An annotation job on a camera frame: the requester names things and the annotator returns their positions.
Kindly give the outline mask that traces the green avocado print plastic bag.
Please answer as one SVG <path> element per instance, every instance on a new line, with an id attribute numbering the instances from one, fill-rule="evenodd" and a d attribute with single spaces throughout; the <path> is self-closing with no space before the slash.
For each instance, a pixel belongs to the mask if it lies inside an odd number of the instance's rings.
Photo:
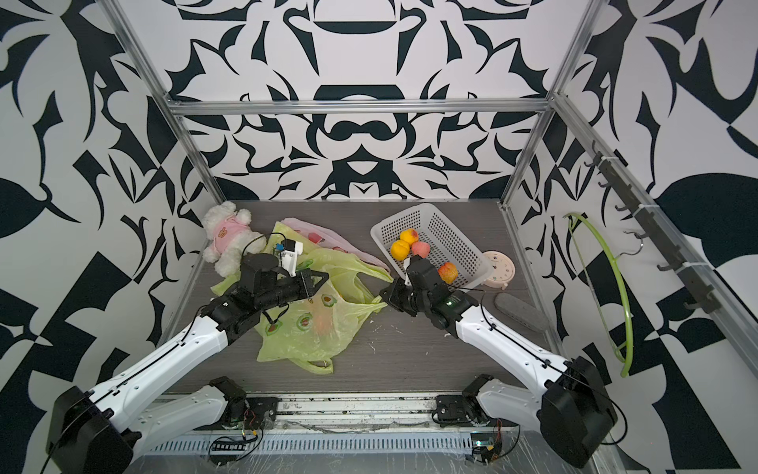
<path id="1" fill-rule="evenodd" d="M 297 270 L 311 269 L 328 273 L 329 282 L 309 299 L 299 300 L 286 307 L 270 310 L 255 327 L 263 338 L 257 361 L 270 363 L 287 359 L 321 361 L 331 359 L 344 351 L 363 323 L 386 306 L 381 297 L 373 294 L 360 280 L 360 276 L 392 282 L 390 273 L 382 268 L 362 262 L 349 253 L 318 247 L 278 221 L 274 225 L 272 242 L 266 252 L 272 254 L 274 246 L 284 238 L 303 243 Z M 313 315 L 331 311 L 334 331 L 329 337 L 319 337 L 313 330 Z"/>

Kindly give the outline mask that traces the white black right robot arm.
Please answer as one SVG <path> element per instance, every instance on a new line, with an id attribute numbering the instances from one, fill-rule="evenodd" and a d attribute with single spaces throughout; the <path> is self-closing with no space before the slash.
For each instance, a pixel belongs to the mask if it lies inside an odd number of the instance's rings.
<path id="1" fill-rule="evenodd" d="M 380 292 L 389 306 L 472 346 L 520 381 L 519 387 L 484 377 L 473 384 L 477 407 L 490 419 L 538 432 L 575 468 L 588 464 L 617 424 L 620 411 L 596 366 L 565 359 L 501 323 L 473 296 L 448 286 L 428 260 L 414 257 L 405 276 Z"/>

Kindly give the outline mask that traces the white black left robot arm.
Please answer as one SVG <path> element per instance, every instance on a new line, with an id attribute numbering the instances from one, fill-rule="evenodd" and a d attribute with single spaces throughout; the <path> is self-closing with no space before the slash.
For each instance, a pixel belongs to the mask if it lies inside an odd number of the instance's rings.
<path id="1" fill-rule="evenodd" d="M 136 458 L 176 436 L 242 420 L 249 409 L 246 392 L 227 377 L 161 408 L 151 405 L 270 310 L 315 296 L 329 278 L 310 269 L 286 270 L 270 254 L 244 258 L 238 282 L 201 306 L 166 344 L 92 389 L 73 387 L 55 400 L 47 459 L 63 473 L 122 473 Z"/>

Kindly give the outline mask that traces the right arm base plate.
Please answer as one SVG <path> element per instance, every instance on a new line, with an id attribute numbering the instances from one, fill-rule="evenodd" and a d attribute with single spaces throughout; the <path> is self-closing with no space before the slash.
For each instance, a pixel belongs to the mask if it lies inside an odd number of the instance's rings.
<path id="1" fill-rule="evenodd" d="M 486 427 L 492 419 L 479 402 L 465 395 L 437 395 L 432 420 L 441 427 Z"/>

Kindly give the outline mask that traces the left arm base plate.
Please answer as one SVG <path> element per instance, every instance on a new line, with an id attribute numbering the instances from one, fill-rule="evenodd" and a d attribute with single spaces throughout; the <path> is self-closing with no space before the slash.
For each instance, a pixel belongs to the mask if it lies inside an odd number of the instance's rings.
<path id="1" fill-rule="evenodd" d="M 278 397 L 247 397 L 227 404 L 220 419 L 227 429 L 258 430 L 270 428 L 278 417 Z"/>

